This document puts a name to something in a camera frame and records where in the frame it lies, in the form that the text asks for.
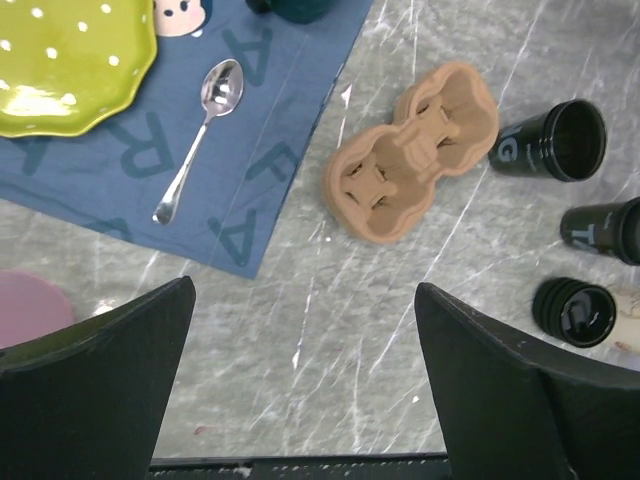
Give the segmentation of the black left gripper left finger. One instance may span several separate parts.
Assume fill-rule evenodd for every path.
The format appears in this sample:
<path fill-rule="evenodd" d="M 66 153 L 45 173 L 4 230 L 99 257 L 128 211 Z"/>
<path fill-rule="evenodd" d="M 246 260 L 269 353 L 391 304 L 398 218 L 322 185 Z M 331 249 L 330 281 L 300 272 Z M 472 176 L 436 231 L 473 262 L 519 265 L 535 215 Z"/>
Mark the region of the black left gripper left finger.
<path fill-rule="evenodd" d="M 2 478 L 144 478 L 194 305 L 184 276 L 2 349 Z"/>

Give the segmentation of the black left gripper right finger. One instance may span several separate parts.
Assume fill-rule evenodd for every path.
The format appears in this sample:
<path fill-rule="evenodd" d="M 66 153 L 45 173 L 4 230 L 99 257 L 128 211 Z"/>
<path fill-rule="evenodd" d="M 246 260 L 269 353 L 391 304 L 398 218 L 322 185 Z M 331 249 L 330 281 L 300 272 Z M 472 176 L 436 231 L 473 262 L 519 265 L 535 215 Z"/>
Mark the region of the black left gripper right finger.
<path fill-rule="evenodd" d="M 431 283 L 419 340 L 455 479 L 636 479 L 639 374 L 487 316 Z"/>

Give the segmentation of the black takeout coffee cup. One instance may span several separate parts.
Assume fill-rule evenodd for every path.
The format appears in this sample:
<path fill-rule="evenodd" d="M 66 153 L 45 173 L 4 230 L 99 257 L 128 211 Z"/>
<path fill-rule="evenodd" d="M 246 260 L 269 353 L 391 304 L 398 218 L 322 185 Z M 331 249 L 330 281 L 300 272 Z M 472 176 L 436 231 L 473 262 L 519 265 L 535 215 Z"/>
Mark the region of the black takeout coffee cup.
<path fill-rule="evenodd" d="M 562 240 L 572 248 L 639 265 L 638 197 L 570 209 L 563 215 L 559 230 Z"/>

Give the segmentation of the black cup stack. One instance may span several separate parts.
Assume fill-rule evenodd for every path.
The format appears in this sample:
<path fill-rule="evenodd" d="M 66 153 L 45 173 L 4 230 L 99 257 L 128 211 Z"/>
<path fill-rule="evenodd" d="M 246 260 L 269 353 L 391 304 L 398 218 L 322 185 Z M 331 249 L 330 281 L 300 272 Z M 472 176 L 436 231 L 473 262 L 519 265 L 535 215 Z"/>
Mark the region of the black cup stack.
<path fill-rule="evenodd" d="M 502 128 L 488 159 L 504 175 L 572 183 L 596 174 L 606 146 L 601 111 L 585 99 L 573 99 Z"/>

